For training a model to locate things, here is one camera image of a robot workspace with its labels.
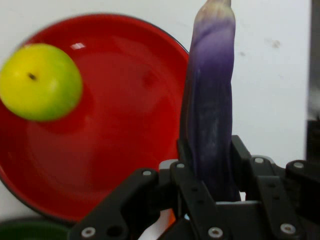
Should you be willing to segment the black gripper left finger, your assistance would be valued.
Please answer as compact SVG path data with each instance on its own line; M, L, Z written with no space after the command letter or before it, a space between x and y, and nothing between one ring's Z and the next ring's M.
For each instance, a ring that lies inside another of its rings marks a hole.
M175 222L162 240L230 240L233 235L205 185L190 168L186 140L178 140L179 159L168 169L140 168L69 232L71 240L136 240L163 210Z

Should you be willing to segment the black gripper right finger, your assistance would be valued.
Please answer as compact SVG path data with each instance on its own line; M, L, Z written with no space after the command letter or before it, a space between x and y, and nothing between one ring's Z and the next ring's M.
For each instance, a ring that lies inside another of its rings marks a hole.
M294 160L282 168L270 158L251 155L239 136L231 141L233 176L246 202L258 205L258 232L268 240L320 238L320 166Z

